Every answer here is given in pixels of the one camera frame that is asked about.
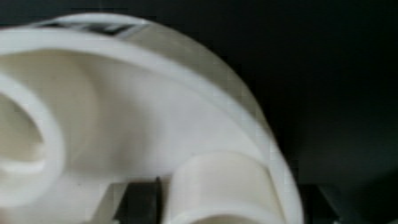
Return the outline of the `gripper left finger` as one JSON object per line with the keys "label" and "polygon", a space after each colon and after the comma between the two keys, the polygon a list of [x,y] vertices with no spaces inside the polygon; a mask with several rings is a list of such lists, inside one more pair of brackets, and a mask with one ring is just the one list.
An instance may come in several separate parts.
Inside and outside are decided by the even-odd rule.
{"label": "gripper left finger", "polygon": [[116,224],[160,224],[162,221],[162,180],[132,182],[123,194],[112,221]]}

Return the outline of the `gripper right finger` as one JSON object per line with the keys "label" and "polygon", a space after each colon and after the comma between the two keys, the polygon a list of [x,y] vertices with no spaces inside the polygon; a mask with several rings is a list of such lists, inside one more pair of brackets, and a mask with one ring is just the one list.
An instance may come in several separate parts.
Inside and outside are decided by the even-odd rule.
{"label": "gripper right finger", "polygon": [[304,224],[356,224],[356,212],[338,188],[327,184],[299,186]]}

